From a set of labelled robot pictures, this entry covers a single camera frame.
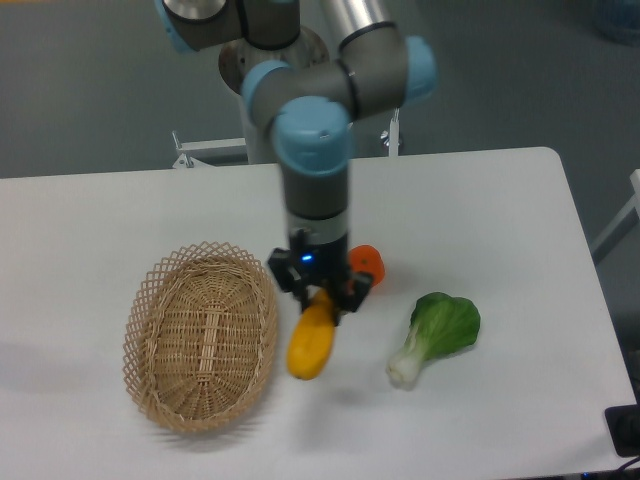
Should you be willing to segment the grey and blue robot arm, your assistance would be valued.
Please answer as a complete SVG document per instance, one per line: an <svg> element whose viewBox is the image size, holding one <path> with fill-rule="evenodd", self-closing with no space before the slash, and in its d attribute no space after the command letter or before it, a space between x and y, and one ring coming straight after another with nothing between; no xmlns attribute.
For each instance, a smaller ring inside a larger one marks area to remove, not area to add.
<svg viewBox="0 0 640 480"><path fill-rule="evenodd" d="M309 288L322 289L339 322L373 285L348 262L352 124L427 98L437 84L431 47L403 36L381 1L324 3L338 56L320 63L294 53L303 37L296 1L160 1L156 9L179 51L247 45L239 94L262 160L280 167L289 241L268 265L303 308Z"/></svg>

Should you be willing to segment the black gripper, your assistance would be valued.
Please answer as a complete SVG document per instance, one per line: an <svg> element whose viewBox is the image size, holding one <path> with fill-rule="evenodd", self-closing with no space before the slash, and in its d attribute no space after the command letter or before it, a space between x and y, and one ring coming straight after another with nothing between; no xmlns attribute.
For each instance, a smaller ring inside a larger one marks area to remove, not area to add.
<svg viewBox="0 0 640 480"><path fill-rule="evenodd" d="M333 302L332 315L339 326L344 315L357 312L373 287L373 276L350 270L347 261L349 233L326 243L313 243L308 229L289 233L289 250L275 248L267 265L279 289L290 293L300 310L310 306L309 286L325 289Z"/></svg>

